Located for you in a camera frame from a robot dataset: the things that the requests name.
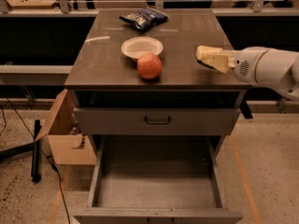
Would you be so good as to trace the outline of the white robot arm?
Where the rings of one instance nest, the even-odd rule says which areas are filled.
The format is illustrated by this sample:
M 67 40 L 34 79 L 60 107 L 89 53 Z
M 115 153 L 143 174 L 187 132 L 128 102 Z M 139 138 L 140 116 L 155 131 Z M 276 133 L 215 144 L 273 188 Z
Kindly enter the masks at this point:
M 225 50 L 199 46 L 196 59 L 222 73 L 232 69 L 239 81 L 299 100 L 299 52 L 264 47 Z

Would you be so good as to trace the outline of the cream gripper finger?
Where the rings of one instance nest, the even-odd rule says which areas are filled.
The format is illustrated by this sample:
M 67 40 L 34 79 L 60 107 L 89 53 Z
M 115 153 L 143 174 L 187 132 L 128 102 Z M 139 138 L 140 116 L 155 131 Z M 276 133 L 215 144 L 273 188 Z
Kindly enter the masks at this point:
M 208 53 L 202 62 L 217 71 L 227 73 L 234 65 L 235 58 L 225 53 Z

